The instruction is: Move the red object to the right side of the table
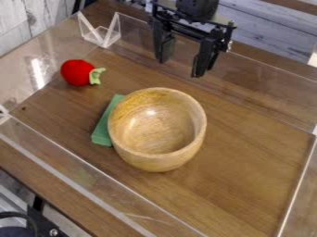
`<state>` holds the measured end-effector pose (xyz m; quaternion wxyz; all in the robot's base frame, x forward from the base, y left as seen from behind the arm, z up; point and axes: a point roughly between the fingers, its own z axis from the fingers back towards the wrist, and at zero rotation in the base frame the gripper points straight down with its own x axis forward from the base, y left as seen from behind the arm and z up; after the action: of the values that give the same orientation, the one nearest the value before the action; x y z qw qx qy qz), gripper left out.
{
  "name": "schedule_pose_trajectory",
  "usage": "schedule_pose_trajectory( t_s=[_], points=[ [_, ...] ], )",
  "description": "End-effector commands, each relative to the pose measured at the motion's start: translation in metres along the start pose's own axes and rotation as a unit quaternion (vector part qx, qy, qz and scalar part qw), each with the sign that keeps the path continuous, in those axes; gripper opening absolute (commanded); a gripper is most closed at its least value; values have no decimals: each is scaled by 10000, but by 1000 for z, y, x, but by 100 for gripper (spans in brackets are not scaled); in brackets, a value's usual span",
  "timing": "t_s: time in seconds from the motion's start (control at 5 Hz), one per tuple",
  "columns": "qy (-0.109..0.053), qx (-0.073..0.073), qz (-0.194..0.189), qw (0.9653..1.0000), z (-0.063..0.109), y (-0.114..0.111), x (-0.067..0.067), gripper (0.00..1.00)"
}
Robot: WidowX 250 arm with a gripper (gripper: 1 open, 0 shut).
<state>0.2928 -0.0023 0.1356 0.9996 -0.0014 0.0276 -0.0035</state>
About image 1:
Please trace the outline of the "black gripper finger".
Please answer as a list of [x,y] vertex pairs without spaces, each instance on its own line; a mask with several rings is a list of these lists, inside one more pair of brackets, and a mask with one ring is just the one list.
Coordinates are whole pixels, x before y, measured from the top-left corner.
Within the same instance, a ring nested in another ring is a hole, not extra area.
[[175,36],[166,28],[166,25],[155,20],[152,24],[155,58],[164,63],[175,50]]
[[219,50],[216,47],[216,42],[206,38],[199,44],[199,52],[194,57],[192,67],[191,67],[191,76],[200,78],[204,73],[212,68],[215,60],[219,55]]

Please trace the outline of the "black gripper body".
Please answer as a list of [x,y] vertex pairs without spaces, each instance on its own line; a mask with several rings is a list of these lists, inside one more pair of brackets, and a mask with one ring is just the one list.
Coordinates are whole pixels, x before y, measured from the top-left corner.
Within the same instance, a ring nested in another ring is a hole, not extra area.
[[162,20],[171,31],[195,39],[211,37],[219,43],[219,50],[228,50],[236,25],[216,15],[219,0],[152,0],[151,4],[152,17]]

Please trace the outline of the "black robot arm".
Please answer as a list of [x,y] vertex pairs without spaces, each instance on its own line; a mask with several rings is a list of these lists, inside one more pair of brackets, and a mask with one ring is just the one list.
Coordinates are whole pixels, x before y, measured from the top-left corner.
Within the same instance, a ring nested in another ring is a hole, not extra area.
[[175,0],[168,6],[163,0],[151,1],[151,18],[155,58],[163,64],[175,52],[175,35],[199,43],[191,64],[191,77],[200,78],[211,70],[220,52],[232,44],[231,34],[238,28],[230,19],[219,19],[219,0]]

